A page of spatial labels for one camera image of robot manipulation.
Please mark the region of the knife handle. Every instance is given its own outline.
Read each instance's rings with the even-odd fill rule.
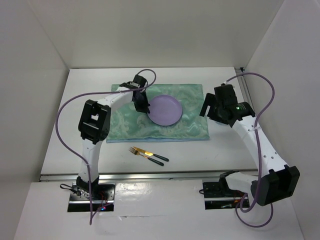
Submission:
[[[149,159],[151,162],[154,162],[155,164],[158,164],[158,165],[160,165],[160,166],[164,166],[164,165],[165,165],[163,162],[160,162],[160,161],[158,161],[158,160],[155,160],[155,159],[153,159],[153,158],[151,158],[151,157],[146,157],[146,159]]]
[[[166,158],[166,157],[164,157],[164,156],[160,156],[160,155],[158,155],[158,154],[153,154],[153,156],[155,156],[155,157],[158,158],[158,159],[162,159],[163,161],[169,162],[169,159]]]

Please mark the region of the robotic arm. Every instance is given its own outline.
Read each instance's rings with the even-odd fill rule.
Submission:
[[[149,103],[145,90],[128,91],[129,89],[143,88],[147,80],[136,75],[131,82],[122,83],[116,90],[119,93],[111,94],[98,101],[88,100],[85,102],[78,130],[82,138],[82,156],[90,166],[92,195],[99,192],[98,161],[103,141],[110,131],[111,112],[121,106],[134,102],[138,112],[149,113]],[[89,176],[87,165],[82,161],[76,185],[82,190],[89,192]]]
[[[278,155],[259,124],[255,126],[256,116],[247,102],[238,103],[234,88],[230,84],[222,84],[214,88],[214,94],[207,93],[200,116],[207,116],[216,122],[230,125],[249,149],[256,166],[259,166],[258,145],[255,129],[258,131],[262,156],[262,179],[257,203],[260,206],[292,196],[300,173],[295,166],[288,164]],[[239,190],[256,194],[258,178],[230,171],[220,176],[220,185],[225,190]]]

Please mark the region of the knife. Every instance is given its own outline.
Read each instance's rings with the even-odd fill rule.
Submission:
[[[169,159],[166,158],[166,157],[164,157],[164,156],[160,156],[160,155],[158,155],[158,154],[154,154],[154,153],[152,153],[152,152],[145,151],[145,150],[143,150],[143,149],[141,149],[141,148],[138,148],[138,147],[136,147],[136,146],[134,146],[133,148],[134,148],[135,150],[139,151],[140,153],[145,154],[145,155],[154,156],[154,157],[156,157],[156,158],[158,158],[158,159],[161,159],[161,160],[163,160],[163,161],[169,162]]]

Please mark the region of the gold knife blade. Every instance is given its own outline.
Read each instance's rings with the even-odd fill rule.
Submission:
[[[136,147],[136,146],[134,146],[133,148],[134,148],[135,150],[139,151],[140,153],[145,154],[145,155],[148,155],[148,156],[153,156],[153,155],[154,155],[152,152],[145,151],[145,150],[143,150],[143,149],[141,149],[141,148],[138,148],[138,147]]]

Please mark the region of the fork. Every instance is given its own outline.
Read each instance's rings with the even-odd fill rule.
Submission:
[[[158,165],[160,165],[160,166],[164,166],[164,165],[165,165],[163,162],[160,162],[160,161],[155,160],[155,159],[153,159],[153,158],[151,158],[151,157],[148,157],[148,156],[145,156],[145,155],[140,154],[140,152],[137,151],[137,150],[135,150],[133,147],[130,147],[129,151],[130,151],[131,153],[133,153],[134,155],[142,156],[142,157],[144,157],[144,158],[146,158],[146,159],[149,159],[151,162],[154,162],[155,164],[158,164]]]

